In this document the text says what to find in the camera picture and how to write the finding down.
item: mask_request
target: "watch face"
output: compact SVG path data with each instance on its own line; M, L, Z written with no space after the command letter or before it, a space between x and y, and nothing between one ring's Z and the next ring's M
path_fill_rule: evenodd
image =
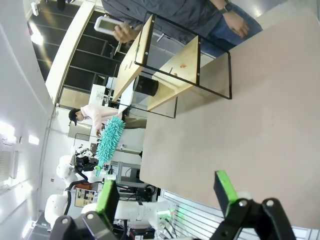
M226 4L226 5L224 6L224 8L225 8L225 10L227 10L228 12L230 12L230 11L232 10L232 6L231 6L230 3Z

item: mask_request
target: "hand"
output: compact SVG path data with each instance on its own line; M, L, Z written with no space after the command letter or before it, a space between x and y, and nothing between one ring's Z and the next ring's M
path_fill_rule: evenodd
M124 22L120 25L115 26L113 36L117 41L122 43L130 42L131 40L136 39L139 34L139 30L133 30L128 23Z
M224 13L223 17L228 27L240 38L243 39L248 35L249 27L241 16L236 14L234 11L229 11Z
M97 136L98 138L101 137L101 133L100 133L100 130L99 130L99 129L96 130L95 134L96 134L96 136Z

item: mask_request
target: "pink shirt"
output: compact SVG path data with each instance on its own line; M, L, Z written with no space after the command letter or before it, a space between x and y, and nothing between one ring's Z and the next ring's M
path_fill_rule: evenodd
M84 119L92 119L92 126L95 130L101 130L102 123L108 124L113 116L122 118L122 113L118 114L118 109L108 106L99 106L96 104L88 104L80 108Z

